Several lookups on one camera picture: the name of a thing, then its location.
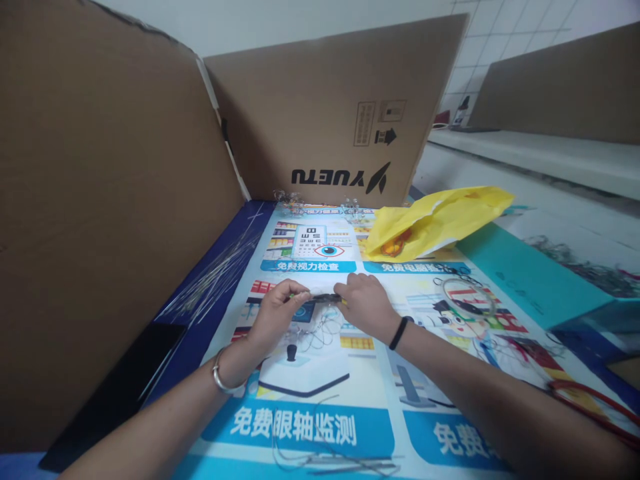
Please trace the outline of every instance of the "white wall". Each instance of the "white wall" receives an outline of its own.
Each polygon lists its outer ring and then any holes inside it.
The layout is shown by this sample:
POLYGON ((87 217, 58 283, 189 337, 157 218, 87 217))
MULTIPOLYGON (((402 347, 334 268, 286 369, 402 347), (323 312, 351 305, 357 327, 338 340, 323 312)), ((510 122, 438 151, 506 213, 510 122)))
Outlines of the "white wall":
POLYGON ((490 64, 640 21, 640 1, 458 0, 453 12, 472 19, 440 111, 453 120, 469 96, 466 125, 490 64))
POLYGON ((99 0, 175 37, 201 57, 468 13, 471 22, 440 111, 467 95, 467 119, 489 65, 640 21, 639 0, 99 0))
POLYGON ((449 15, 453 0, 99 0, 201 57, 449 15))

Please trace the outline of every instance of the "hand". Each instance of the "hand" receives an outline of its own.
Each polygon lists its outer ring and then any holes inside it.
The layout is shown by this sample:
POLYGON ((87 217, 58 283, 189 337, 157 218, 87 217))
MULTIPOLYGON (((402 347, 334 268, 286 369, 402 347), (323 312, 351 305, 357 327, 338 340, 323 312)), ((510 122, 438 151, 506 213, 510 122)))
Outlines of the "hand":
POLYGON ((278 283, 262 299, 258 316, 247 335, 251 347, 265 356, 270 354, 289 328, 296 310, 310 299, 309 289, 298 282, 286 279, 278 283))
POLYGON ((337 306, 350 324, 387 345, 391 343, 401 317, 376 277, 350 273, 347 284, 336 283, 333 291, 347 301, 337 306))

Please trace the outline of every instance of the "white shelf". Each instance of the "white shelf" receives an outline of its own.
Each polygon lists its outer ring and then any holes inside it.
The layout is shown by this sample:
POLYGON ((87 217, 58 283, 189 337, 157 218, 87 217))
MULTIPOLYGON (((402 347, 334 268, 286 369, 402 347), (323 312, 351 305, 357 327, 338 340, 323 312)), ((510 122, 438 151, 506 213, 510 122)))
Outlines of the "white shelf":
POLYGON ((432 131, 429 142, 640 200, 640 145, 449 130, 432 131))

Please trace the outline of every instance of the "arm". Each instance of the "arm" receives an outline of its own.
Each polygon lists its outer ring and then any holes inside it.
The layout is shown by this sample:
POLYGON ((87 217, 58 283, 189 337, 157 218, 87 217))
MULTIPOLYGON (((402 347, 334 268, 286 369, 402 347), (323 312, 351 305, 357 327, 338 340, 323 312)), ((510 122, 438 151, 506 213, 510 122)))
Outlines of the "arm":
MULTIPOLYGON (((226 348, 219 376, 235 387, 275 348, 291 318, 310 298, 307 289, 284 280, 265 295, 248 336, 226 348)), ((216 386, 208 361, 158 401, 114 430, 59 477, 142 480, 168 478, 229 398, 216 386)))
MULTIPOLYGON (((390 344, 400 324, 380 282, 352 273, 335 292, 346 320, 390 344)), ((428 376, 528 477, 635 478, 638 458, 595 423, 541 391, 409 322, 396 351, 428 376)))

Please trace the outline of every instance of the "eye illustration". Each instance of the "eye illustration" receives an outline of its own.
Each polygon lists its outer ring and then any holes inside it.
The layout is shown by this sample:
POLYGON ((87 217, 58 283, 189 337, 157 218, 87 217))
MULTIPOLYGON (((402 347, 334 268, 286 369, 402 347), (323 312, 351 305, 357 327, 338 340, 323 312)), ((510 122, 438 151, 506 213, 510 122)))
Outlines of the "eye illustration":
POLYGON ((323 245, 322 247, 316 248, 315 252, 323 257, 337 257, 338 255, 342 255, 345 250, 337 245, 323 245))

